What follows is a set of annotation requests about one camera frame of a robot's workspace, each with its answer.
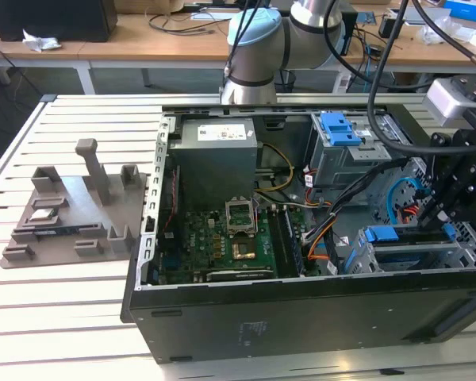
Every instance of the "black computer case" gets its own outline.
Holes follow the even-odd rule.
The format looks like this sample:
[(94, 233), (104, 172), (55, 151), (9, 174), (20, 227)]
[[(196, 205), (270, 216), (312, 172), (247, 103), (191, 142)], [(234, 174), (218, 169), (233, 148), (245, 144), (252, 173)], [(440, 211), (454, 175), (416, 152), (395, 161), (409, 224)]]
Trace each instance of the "black computer case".
[(106, 42), (117, 24), (113, 0), (0, 0), (0, 39), (37, 37)]

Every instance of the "blue clip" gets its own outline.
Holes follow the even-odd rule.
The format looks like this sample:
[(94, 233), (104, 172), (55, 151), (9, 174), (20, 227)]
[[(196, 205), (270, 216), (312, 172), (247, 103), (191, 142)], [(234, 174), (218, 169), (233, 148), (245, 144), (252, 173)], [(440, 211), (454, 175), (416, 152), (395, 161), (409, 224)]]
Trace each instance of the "blue clip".
[(336, 146), (360, 145), (362, 140), (352, 130), (352, 123), (342, 113), (321, 113), (321, 125)]
[(453, 225), (446, 223), (443, 225), (443, 230), (447, 234), (447, 237), (450, 239), (451, 242), (455, 242), (457, 239), (457, 231), (453, 227)]
[(369, 242), (398, 241), (398, 235), (393, 226), (369, 226), (365, 230)]

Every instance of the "motherboard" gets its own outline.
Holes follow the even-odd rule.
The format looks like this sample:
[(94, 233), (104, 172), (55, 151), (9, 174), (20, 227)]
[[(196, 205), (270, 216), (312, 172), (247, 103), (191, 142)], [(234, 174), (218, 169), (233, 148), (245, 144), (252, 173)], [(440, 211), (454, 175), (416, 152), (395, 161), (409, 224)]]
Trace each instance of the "motherboard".
[[(282, 217), (284, 214), (289, 215), (289, 219)], [(286, 221), (284, 226), (289, 222), (291, 242), (279, 232), (275, 223), (277, 215)], [(252, 226), (247, 233), (229, 228), (246, 225)], [(301, 271), (299, 247), (299, 263), (292, 260), (290, 271), (286, 270), (282, 258), (276, 257), (288, 252), (293, 245), (298, 246), (301, 233), (306, 229), (304, 214), (297, 208), (272, 211), (257, 207), (251, 216), (246, 208), (236, 208), (231, 215), (228, 210), (187, 211), (183, 226), (182, 243), (163, 252), (161, 284), (273, 279), (286, 277), (290, 271), (298, 271), (298, 274)]]

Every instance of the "blue box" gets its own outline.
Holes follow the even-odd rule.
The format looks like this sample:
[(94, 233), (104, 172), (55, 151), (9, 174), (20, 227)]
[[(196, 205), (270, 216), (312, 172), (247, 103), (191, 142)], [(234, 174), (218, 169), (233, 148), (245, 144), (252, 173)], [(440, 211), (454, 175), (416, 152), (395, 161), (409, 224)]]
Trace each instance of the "blue box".
[(451, 17), (476, 21), (476, 0), (447, 0), (444, 8), (451, 10)]

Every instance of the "sticker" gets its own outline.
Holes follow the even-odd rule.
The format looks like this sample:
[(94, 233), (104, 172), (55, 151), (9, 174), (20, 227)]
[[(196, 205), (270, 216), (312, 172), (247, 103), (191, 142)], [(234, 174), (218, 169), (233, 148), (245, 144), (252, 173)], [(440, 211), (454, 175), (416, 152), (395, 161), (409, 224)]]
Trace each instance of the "sticker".
[(41, 230), (40, 232), (33, 232), (36, 236), (55, 236), (55, 230)]
[(337, 273), (336, 267), (331, 261), (328, 261), (326, 268), (328, 269), (328, 271), (330, 271), (330, 274), (336, 275)]
[(198, 141), (247, 140), (245, 125), (200, 125)]
[(355, 134), (357, 137), (372, 137), (372, 134), (368, 129), (357, 129)]
[(267, 321), (241, 323), (238, 328), (238, 345), (251, 347), (256, 343), (261, 344), (261, 338), (265, 335), (267, 329)]
[(305, 175), (305, 186), (309, 188), (314, 187), (312, 175)]
[(349, 237), (344, 236), (339, 238), (339, 240), (335, 243), (335, 246), (349, 246)]

